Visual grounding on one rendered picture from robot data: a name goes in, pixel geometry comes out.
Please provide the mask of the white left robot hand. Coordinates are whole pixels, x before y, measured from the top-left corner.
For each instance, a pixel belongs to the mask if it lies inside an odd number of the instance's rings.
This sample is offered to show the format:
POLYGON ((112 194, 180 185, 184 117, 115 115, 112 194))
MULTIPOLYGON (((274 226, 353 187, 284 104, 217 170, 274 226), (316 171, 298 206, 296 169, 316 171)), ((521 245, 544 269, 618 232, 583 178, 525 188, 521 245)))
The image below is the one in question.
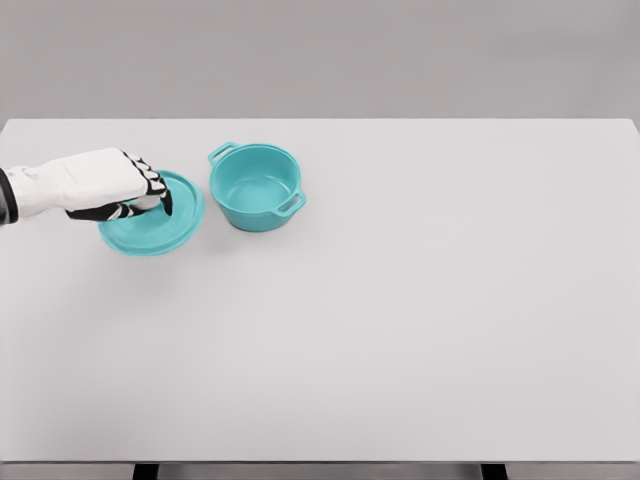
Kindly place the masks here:
POLYGON ((173 214, 172 193, 142 158, 108 148, 52 162, 52 205, 69 218, 106 222, 136 217, 158 206, 173 214))

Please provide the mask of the teal pot lid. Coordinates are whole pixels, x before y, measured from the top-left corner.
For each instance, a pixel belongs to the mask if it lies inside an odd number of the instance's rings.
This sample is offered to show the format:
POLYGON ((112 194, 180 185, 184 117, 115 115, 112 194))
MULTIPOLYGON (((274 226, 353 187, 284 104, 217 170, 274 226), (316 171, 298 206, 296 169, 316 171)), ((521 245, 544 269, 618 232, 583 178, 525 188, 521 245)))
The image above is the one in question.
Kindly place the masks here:
POLYGON ((113 250, 130 256, 161 255, 186 243, 201 226, 205 204, 200 189, 175 172, 160 174, 172 194, 172 215, 158 205, 140 216, 100 223, 99 233, 113 250))

